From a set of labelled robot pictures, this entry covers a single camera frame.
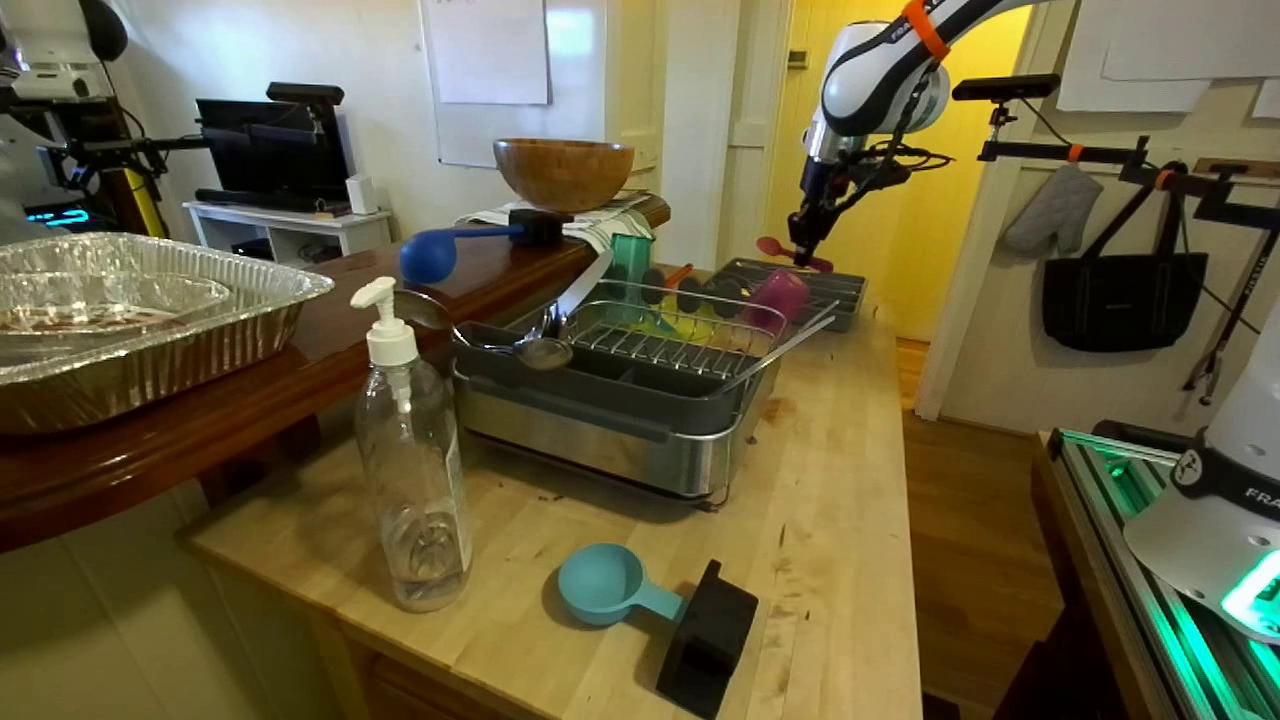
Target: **light blue cup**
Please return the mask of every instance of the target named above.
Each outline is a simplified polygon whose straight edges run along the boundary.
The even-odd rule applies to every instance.
[[[645,581],[645,564],[623,543],[587,543],[554,570],[560,601],[580,624],[616,624],[633,607],[680,624],[684,601]]]

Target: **wooden bowl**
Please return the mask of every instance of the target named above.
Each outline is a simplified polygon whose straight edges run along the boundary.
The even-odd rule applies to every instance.
[[[635,151],[599,138],[501,137],[490,158],[532,206],[577,214],[604,206],[629,182]]]

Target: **bottle cap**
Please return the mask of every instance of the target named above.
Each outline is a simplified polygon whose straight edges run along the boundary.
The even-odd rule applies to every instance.
[[[363,289],[354,289],[350,306],[376,306],[376,325],[363,333],[369,364],[376,369],[399,369],[417,361],[417,334],[396,314],[396,275],[376,275]]]

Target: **pump dispenser bottle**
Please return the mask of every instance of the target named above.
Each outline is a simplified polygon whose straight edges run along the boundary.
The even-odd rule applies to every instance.
[[[354,409],[376,533],[396,604],[426,611],[465,588],[472,559],[452,390],[396,314],[390,275],[363,283],[350,306],[379,313],[363,334],[373,371]]]

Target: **black bag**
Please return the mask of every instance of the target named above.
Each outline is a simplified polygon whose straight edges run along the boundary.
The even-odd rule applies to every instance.
[[[1146,178],[1116,220],[1074,259],[1046,259],[1041,283],[1043,333],[1084,352],[1145,352],[1183,334],[1198,283],[1204,253],[1170,253],[1183,226],[1183,168],[1163,168]],[[1163,220],[1152,257],[1101,257],[1120,225],[1156,191],[1166,187]]]

